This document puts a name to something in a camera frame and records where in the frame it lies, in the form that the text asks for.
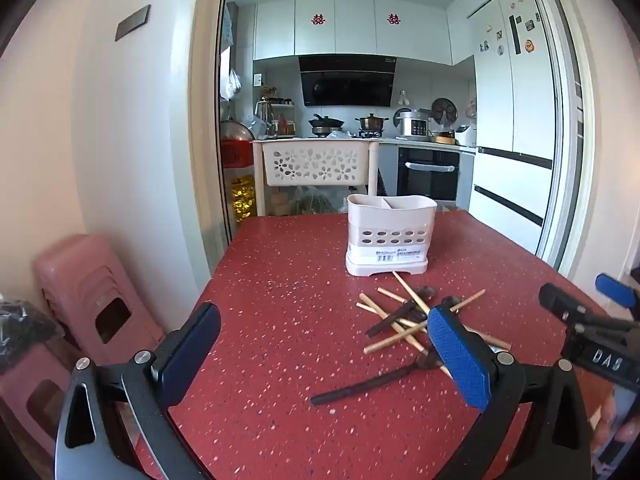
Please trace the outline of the person's right hand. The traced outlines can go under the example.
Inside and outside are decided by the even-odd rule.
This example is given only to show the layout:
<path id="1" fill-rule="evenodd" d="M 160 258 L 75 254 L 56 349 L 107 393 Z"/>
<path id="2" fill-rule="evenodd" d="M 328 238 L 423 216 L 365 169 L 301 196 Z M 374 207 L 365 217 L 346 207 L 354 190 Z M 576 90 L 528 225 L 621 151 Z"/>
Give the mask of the person's right hand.
<path id="1" fill-rule="evenodd" d="M 606 441 L 612 437 L 613 422 L 616 417 L 616 401 L 614 393 L 611 393 L 603 402 L 600 409 L 600 418 L 594 426 L 590 444 L 591 452 L 595 453 Z M 635 417 L 617 430 L 615 439 L 620 442 L 634 442 L 639 434 L 639 417 Z"/>

